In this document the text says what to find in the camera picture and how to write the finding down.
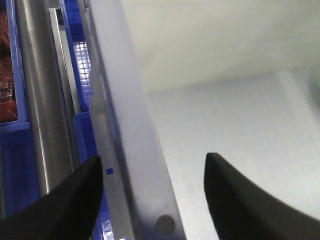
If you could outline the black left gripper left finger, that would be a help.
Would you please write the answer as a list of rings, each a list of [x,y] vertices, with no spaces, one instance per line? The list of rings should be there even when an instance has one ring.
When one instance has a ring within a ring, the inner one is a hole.
[[[2,240],[88,240],[103,196],[98,155],[87,159],[50,193],[0,223]]]

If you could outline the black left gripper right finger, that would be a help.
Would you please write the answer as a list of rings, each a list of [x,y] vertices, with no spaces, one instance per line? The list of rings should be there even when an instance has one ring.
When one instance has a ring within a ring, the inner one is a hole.
[[[204,192],[221,240],[318,240],[319,220],[275,198],[220,154],[205,158]]]

